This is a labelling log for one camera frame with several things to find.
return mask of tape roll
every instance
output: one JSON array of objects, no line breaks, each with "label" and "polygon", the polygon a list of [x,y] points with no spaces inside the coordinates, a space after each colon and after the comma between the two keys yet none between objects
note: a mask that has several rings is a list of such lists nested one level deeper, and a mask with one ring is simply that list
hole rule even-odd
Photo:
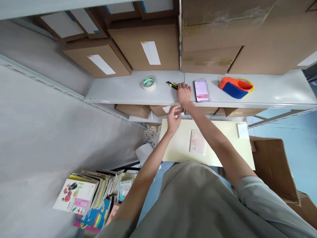
[{"label": "tape roll", "polygon": [[156,82],[152,78],[145,78],[141,81],[141,85],[147,92],[152,92],[156,89]]}]

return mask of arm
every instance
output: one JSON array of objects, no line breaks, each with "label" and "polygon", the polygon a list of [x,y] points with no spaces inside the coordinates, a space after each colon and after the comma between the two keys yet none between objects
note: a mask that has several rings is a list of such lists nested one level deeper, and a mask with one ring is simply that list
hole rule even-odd
[{"label": "arm", "polygon": [[181,114],[178,113],[177,119],[174,116],[175,110],[180,108],[180,105],[171,107],[167,116],[167,132],[157,144],[151,155],[148,157],[142,168],[140,169],[135,181],[133,182],[130,191],[122,202],[116,215],[115,220],[127,220],[131,222],[131,229],[134,230],[152,181],[159,169],[166,148],[181,124]]},{"label": "arm", "polygon": [[187,84],[178,84],[178,101],[190,113],[207,143],[213,149],[231,184],[247,176],[256,176],[245,160],[235,150],[227,137],[192,102],[192,89]]}]

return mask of white label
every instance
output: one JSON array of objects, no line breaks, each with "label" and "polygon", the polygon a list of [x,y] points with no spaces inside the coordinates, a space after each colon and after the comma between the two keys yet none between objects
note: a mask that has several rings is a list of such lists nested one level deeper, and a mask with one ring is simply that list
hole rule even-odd
[{"label": "white label", "polygon": [[88,34],[100,33],[99,29],[96,27],[95,23],[88,16],[87,12],[83,9],[71,10],[71,13],[79,21],[82,27],[87,31]]},{"label": "white label", "polygon": [[42,16],[41,19],[56,32],[60,38],[84,33],[79,25],[70,19],[66,12],[57,12]]},{"label": "white label", "polygon": [[150,65],[160,65],[158,50],[156,49],[154,41],[142,41],[141,45],[143,47],[144,53],[148,58]]},{"label": "white label", "polygon": [[105,74],[115,74],[116,72],[100,57],[100,55],[87,56],[95,65],[97,65]]},{"label": "white label", "polygon": [[238,123],[238,134],[240,139],[249,139],[249,132],[246,123]]},{"label": "white label", "polygon": [[171,106],[166,106],[166,107],[162,107],[162,109],[164,110],[164,112],[168,113],[169,109],[171,108]]},{"label": "white label", "polygon": [[105,8],[110,14],[134,12],[134,6],[132,2],[109,4],[106,5]]},{"label": "white label", "polygon": [[172,0],[144,0],[142,1],[143,10],[146,13],[161,12],[173,9]]},{"label": "white label", "polygon": [[317,51],[313,53],[311,56],[304,59],[302,62],[300,62],[297,66],[310,66],[316,61],[317,61]]}]

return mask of blue floor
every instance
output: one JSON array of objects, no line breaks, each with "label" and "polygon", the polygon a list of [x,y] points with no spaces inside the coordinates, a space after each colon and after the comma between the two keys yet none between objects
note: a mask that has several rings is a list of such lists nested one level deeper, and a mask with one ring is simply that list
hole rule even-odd
[{"label": "blue floor", "polygon": [[[313,90],[317,92],[317,86],[313,86]],[[258,115],[269,118],[288,111],[268,109]],[[249,124],[258,121],[260,119],[248,117]],[[307,193],[317,204],[317,111],[250,128],[249,135],[283,140],[297,190]],[[139,222],[158,199],[163,175],[172,165],[173,162],[163,162],[150,187]]]}]

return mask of stack of books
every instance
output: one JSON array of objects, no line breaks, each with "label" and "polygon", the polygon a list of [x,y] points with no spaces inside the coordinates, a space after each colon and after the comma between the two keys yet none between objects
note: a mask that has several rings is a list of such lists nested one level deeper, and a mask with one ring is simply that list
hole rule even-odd
[{"label": "stack of books", "polygon": [[135,177],[110,170],[72,173],[53,208],[76,213],[74,226],[98,233],[112,220]]}]

